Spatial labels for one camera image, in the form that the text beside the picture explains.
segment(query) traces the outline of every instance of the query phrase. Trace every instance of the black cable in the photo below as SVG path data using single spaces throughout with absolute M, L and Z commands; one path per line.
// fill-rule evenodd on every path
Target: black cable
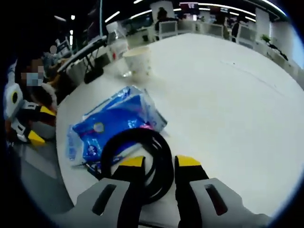
M 115 152 L 129 142 L 140 143 L 153 157 L 153 164 L 145 176 L 145 181 L 150 178 L 153 172 L 154 176 L 152 181 L 144 188 L 143 204 L 153 203 L 168 192 L 174 179 L 171 150 L 158 132 L 150 129 L 134 128 L 123 131 L 111 138 L 102 151 L 101 176 L 111 177 L 111 164 Z

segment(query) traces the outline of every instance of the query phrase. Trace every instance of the white table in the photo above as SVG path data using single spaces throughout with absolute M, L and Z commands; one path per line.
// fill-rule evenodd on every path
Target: white table
M 199 160 L 209 177 L 243 198 L 245 207 L 274 216 L 304 167 L 303 90 L 270 59 L 223 39 L 184 34 L 150 48 L 155 76 L 145 86 L 168 120 L 165 138 L 173 155 Z M 81 84 L 58 109 L 59 164 L 74 204 L 97 180 L 67 165 L 67 126 L 126 85 L 104 74 Z M 176 226 L 174 189 L 145 206 L 141 219 Z

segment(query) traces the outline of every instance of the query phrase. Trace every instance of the person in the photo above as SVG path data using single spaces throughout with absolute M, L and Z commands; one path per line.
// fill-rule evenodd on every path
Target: person
M 45 71 L 45 77 L 48 80 L 48 84 L 53 88 L 57 88 L 60 74 L 57 73 L 58 69 L 68 61 L 68 58 L 58 59 L 56 55 L 49 52 L 44 52 L 42 56 L 43 67 Z
M 10 74 L 10 78 L 6 89 L 13 83 L 17 83 L 22 91 L 23 100 L 45 106 L 53 113 L 56 113 L 57 98 L 55 90 L 52 88 L 52 86 L 42 83 L 42 59 L 39 57 L 34 59 L 19 57 L 17 61 L 12 65 L 12 68 L 8 72 L 8 74 Z M 18 140 L 16 132 L 14 132 L 11 128 L 10 119 L 6 117 L 5 130 L 8 141 L 14 142 Z
M 215 22 L 213 24 L 217 24 L 217 25 L 223 26 L 223 37 L 224 37 L 224 39 L 229 40 L 229 32 L 228 32 L 227 27 L 225 26 L 225 19 L 226 19 L 225 15 L 218 14 L 216 16 L 216 20 L 215 20 Z
M 19 57 L 15 68 L 15 83 L 19 84 L 23 99 L 43 105 L 53 112 L 57 110 L 57 97 L 51 85 L 43 83 L 43 61 L 40 57 Z
M 155 24 L 155 31 L 160 30 L 160 22 L 165 22 L 165 21 L 178 21 L 176 18 L 168 18 L 168 12 L 163 8 L 160 7 L 159 11 L 157 13 L 157 22 Z
M 236 37 L 238 36 L 238 28 L 239 28 L 239 25 L 240 25 L 240 22 L 241 22 L 241 17 L 238 16 L 237 17 L 237 21 L 236 23 L 234 24 L 233 28 L 232 28 L 232 32 L 231 32 L 231 35 L 232 35 L 232 42 L 236 43 Z

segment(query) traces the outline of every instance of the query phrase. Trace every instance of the white chair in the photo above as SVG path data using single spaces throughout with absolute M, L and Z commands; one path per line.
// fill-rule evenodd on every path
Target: white chair
M 255 46 L 257 31 L 244 25 L 239 25 L 237 32 L 237 43 L 247 48 L 253 49 Z
M 224 27 L 217 24 L 208 24 L 205 22 L 200 23 L 199 33 L 213 37 L 223 38 Z
M 178 35 L 177 22 L 165 21 L 160 22 L 160 30 L 158 34 L 155 34 L 160 40 L 168 37 L 174 37 Z
M 299 72 L 301 70 L 300 66 L 297 65 L 296 62 L 294 62 L 293 60 L 291 60 L 291 65 L 294 67 L 294 71 L 293 73 L 291 74 L 291 76 L 293 77 L 293 79 L 296 81 L 298 79 L 298 75 L 299 75 Z
M 195 33 L 196 24 L 195 24 L 195 21 L 192 21 L 192 20 L 182 20 L 182 21 L 179 21 L 177 28 L 178 28 L 179 34 Z
M 150 27 L 147 28 L 148 31 L 148 40 L 150 43 L 155 41 L 155 29 L 154 29 L 154 25 L 151 25 Z
M 284 64 L 284 70 L 289 73 L 289 75 L 294 79 L 296 80 L 295 78 L 295 68 L 294 66 L 288 62 L 288 61 L 285 61 L 285 64 Z
M 72 47 L 66 37 L 62 43 L 57 45 L 57 55 L 59 58 L 67 58 L 70 57 L 72 54 Z
M 299 70 L 296 82 L 304 90 L 304 70 L 303 69 Z
M 269 47 L 262 42 L 256 41 L 253 49 L 261 55 L 267 56 L 267 51 Z
M 271 50 L 271 57 L 272 60 L 278 64 L 281 68 L 285 68 L 286 60 L 276 51 Z

